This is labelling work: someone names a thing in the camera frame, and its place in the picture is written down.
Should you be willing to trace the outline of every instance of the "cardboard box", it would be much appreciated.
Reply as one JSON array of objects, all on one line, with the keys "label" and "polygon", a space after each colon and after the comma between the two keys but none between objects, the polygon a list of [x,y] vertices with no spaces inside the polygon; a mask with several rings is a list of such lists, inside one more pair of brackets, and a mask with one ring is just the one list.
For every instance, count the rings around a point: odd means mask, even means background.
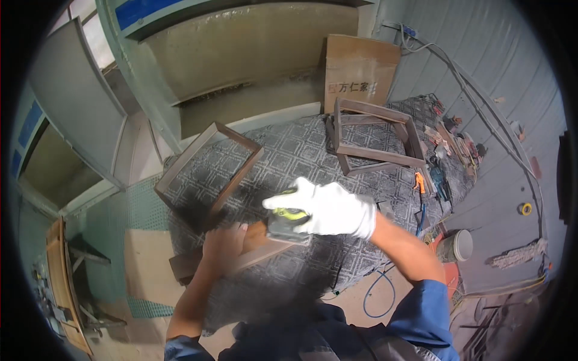
[{"label": "cardboard box", "polygon": [[324,112],[333,112],[337,97],[384,105],[400,58],[401,48],[391,43],[330,34]]}]

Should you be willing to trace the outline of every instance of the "orbital sander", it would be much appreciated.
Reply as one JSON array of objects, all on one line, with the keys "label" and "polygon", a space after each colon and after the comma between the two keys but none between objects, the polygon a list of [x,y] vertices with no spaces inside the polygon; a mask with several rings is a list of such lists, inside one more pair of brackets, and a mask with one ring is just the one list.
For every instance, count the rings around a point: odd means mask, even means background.
[{"label": "orbital sander", "polygon": [[[292,187],[279,193],[279,195],[291,194],[296,191],[297,188]],[[293,228],[305,224],[310,219],[311,215],[302,209],[275,208],[269,211],[267,218],[267,237],[280,242],[309,245],[312,235],[297,233],[293,231]]]}]

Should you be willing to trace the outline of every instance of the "blue hose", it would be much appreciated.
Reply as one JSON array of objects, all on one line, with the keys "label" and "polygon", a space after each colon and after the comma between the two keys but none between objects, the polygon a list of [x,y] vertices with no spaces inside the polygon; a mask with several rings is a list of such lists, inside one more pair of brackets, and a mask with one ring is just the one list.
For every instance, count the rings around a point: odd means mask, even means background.
[{"label": "blue hose", "polygon": [[425,220],[425,203],[422,203],[421,204],[421,220],[420,220],[420,224],[417,225],[416,237],[420,234],[421,229],[424,226],[424,220]]},{"label": "blue hose", "polygon": [[[375,271],[375,272],[378,272],[378,273],[380,274],[380,276],[373,282],[373,284],[371,285],[371,287],[369,287],[369,289],[367,290],[367,293],[365,294],[365,297],[364,297],[364,299],[363,299],[363,312],[365,312],[365,314],[367,315],[367,317],[371,317],[371,318],[380,318],[380,317],[383,317],[383,316],[387,315],[387,313],[388,313],[389,311],[391,311],[391,309],[393,308],[393,306],[394,306],[394,304],[395,304],[395,287],[394,287],[394,284],[391,282],[391,280],[390,280],[389,278],[387,278],[387,276],[386,276],[386,273],[389,272],[393,267],[395,267],[395,265],[391,266],[390,268],[388,268],[387,270],[385,270],[385,271],[383,271],[383,272],[377,271],[377,270]],[[375,286],[375,285],[377,284],[377,282],[378,282],[379,280],[381,280],[382,277],[385,278],[385,279],[387,280],[387,282],[390,283],[391,289],[394,291],[394,297],[393,297],[393,300],[391,301],[391,306],[387,309],[387,311],[385,311],[384,313],[382,313],[382,314],[379,315],[379,316],[371,316],[370,314],[367,313],[367,310],[365,309],[365,303],[367,302],[367,297],[369,297],[369,293],[371,292],[373,286]]]}]

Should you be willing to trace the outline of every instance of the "hand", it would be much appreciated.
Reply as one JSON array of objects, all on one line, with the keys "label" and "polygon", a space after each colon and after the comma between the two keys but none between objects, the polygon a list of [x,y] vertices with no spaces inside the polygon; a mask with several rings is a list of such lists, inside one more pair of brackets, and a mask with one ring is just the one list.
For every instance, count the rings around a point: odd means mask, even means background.
[{"label": "hand", "polygon": [[241,254],[247,224],[235,222],[229,228],[213,229],[205,235],[203,258],[199,267],[221,277]]},{"label": "hand", "polygon": [[368,240],[375,229],[376,205],[373,200],[347,192],[336,182],[315,185],[303,177],[293,182],[297,191],[263,200],[266,209],[297,208],[311,219],[294,228],[296,232],[317,235],[351,234]]}]

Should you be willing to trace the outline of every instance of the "blue sleeve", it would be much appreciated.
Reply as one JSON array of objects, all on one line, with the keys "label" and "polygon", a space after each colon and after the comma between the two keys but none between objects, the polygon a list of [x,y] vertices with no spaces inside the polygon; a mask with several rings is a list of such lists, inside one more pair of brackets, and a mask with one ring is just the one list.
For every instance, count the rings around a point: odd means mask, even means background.
[{"label": "blue sleeve", "polygon": [[199,344],[199,337],[178,336],[165,344],[165,361],[214,361]]},{"label": "blue sleeve", "polygon": [[460,359],[452,345],[447,286],[441,282],[418,282],[397,306],[387,329],[442,361]]}]

